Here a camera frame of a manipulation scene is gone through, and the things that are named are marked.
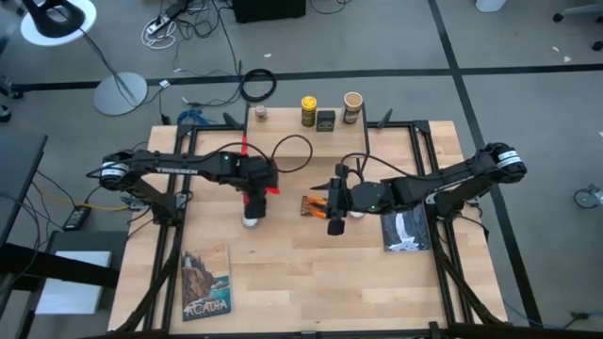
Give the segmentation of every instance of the small jar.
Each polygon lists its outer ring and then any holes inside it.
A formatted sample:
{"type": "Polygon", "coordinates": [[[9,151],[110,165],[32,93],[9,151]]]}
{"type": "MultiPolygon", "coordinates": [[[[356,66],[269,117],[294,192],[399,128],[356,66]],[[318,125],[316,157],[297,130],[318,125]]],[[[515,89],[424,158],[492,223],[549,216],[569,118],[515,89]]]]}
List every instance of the small jar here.
{"type": "Polygon", "coordinates": [[[317,121],[317,98],[313,96],[301,99],[301,124],[312,127],[317,121]]]}
{"type": "Polygon", "coordinates": [[[347,124],[356,123],[362,108],[362,95],[350,92],[343,98],[343,122],[347,124]]]}
{"type": "Polygon", "coordinates": [[[255,119],[260,122],[264,122],[268,119],[268,111],[262,105],[255,107],[255,119]]]}

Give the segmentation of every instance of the bottle cap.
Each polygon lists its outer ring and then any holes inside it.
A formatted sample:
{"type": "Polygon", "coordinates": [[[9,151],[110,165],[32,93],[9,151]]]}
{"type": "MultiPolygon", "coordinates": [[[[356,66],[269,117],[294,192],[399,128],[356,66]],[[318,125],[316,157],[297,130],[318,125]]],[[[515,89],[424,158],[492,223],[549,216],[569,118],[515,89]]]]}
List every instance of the bottle cap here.
{"type": "Polygon", "coordinates": [[[301,99],[301,108],[306,110],[313,110],[317,107],[317,98],[313,96],[303,97],[301,99]]]}

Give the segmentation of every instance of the red zip tie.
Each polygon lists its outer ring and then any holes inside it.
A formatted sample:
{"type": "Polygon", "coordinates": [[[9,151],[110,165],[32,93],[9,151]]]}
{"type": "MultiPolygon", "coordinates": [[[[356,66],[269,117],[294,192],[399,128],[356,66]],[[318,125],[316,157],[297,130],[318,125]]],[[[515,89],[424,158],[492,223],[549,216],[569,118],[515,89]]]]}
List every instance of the red zip tie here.
{"type": "Polygon", "coordinates": [[[247,155],[247,137],[243,135],[243,144],[241,145],[241,153],[247,155]]]}

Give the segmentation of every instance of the book cover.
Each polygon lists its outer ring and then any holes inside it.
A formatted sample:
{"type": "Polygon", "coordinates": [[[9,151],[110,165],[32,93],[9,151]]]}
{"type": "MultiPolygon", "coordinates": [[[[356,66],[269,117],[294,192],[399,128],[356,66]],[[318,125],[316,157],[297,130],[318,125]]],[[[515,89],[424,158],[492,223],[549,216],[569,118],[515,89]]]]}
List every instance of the book cover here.
{"type": "Polygon", "coordinates": [[[429,231],[423,204],[403,212],[381,215],[385,251],[430,250],[429,231]]]}
{"type": "Polygon", "coordinates": [[[184,251],[181,269],[183,321],[232,311],[230,265],[225,244],[184,251]]]}

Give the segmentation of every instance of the black box on floor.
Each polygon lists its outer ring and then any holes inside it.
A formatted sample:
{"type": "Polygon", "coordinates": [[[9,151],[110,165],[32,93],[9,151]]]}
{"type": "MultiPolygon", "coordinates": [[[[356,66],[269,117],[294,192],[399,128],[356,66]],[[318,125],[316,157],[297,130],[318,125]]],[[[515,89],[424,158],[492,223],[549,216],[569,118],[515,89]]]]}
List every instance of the black box on floor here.
{"type": "Polygon", "coordinates": [[[317,112],[317,132],[332,132],[335,128],[335,111],[317,112]]]}
{"type": "Polygon", "coordinates": [[[233,9],[242,24],[299,18],[305,15],[305,0],[233,0],[233,9]]]}

